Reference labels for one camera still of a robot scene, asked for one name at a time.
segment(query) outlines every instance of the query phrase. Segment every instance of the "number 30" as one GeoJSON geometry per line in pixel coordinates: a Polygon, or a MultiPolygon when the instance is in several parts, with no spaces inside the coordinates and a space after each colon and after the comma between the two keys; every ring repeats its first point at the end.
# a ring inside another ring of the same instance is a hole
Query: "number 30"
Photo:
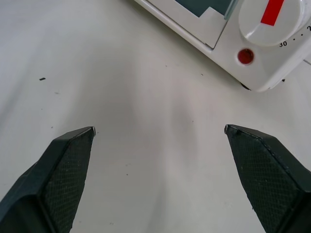
{"type": "Polygon", "coordinates": [[[287,42],[284,41],[283,43],[280,43],[280,47],[283,47],[283,46],[287,46],[287,42]]]}

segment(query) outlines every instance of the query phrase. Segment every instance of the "oven door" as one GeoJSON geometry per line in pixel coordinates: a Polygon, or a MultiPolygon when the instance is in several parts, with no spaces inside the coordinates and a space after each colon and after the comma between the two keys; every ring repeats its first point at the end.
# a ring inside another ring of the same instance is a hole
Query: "oven door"
{"type": "Polygon", "coordinates": [[[236,0],[148,0],[181,27],[214,48],[236,0]]]}

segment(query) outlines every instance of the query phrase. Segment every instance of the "white knob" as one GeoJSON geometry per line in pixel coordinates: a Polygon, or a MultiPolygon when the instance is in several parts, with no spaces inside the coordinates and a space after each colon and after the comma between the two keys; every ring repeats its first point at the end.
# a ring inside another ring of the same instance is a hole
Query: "white knob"
{"type": "Polygon", "coordinates": [[[299,31],[311,18],[311,0],[244,0],[242,35],[259,46],[274,46],[299,31]]]}

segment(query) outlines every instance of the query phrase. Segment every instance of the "white table surface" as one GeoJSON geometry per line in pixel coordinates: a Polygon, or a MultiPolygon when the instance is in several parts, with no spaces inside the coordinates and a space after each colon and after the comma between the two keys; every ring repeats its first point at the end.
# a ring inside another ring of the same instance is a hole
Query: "white table surface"
{"type": "Polygon", "coordinates": [[[310,73],[258,94],[130,0],[3,0],[0,199],[54,138],[95,126],[72,233],[264,233],[224,127],[311,168],[310,73]]]}

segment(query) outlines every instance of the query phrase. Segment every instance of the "textured rubber pad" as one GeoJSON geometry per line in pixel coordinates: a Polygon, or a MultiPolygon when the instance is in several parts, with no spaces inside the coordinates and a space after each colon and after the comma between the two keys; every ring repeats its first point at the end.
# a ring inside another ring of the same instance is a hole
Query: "textured rubber pad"
{"type": "Polygon", "coordinates": [[[95,130],[51,142],[0,202],[1,233],[69,233],[85,186],[95,130]]]}
{"type": "Polygon", "coordinates": [[[267,233],[289,231],[310,190],[310,172],[275,137],[234,125],[227,125],[225,133],[262,226],[267,233]]]}

